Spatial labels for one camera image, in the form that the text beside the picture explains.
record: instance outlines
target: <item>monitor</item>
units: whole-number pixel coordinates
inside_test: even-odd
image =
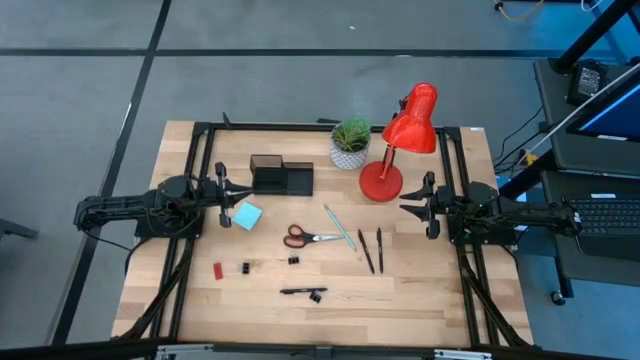
[[[567,132],[604,140],[640,142],[640,74],[616,84],[594,99],[576,117]]]

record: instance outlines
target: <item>succulent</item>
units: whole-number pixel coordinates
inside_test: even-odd
[[[364,118],[355,117],[336,126],[333,130],[333,142],[345,152],[364,150],[371,137],[371,125]]]

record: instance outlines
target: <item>scissors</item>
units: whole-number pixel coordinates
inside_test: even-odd
[[[300,249],[307,244],[320,242],[320,241],[329,241],[329,240],[338,240],[344,238],[342,235],[316,235],[310,234],[302,230],[302,228],[298,225],[291,225],[288,229],[289,235],[285,236],[282,240],[285,245],[290,248]]]

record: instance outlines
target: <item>red desk lamp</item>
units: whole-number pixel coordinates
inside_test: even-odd
[[[382,132],[382,138],[389,143],[383,161],[372,162],[360,173],[360,188],[369,199],[389,201],[402,190],[402,174],[393,166],[396,148],[422,154],[436,150],[431,114],[437,99],[435,86],[420,83],[402,101],[400,113]]]

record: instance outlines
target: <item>blue light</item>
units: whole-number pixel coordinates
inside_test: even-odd
[[[604,109],[603,112],[601,112],[600,114],[598,114],[597,116],[595,116],[593,119],[591,119],[589,122],[587,122],[586,124],[582,125],[582,127],[580,127],[580,129],[578,129],[579,131],[582,131],[586,128],[588,128],[590,125],[592,125],[594,122],[596,122],[598,119],[600,119],[601,117],[603,117],[606,113],[608,113],[611,109],[613,109],[614,107],[618,106],[618,104],[620,104],[621,102],[623,102],[626,98],[628,98],[629,96],[633,95],[634,92],[640,90],[640,85],[636,86],[635,88],[633,88],[631,91],[629,91],[628,93],[626,93],[623,97],[621,97],[620,99],[616,100],[616,102],[614,102],[613,104],[609,105],[609,107],[607,107],[606,109]]]

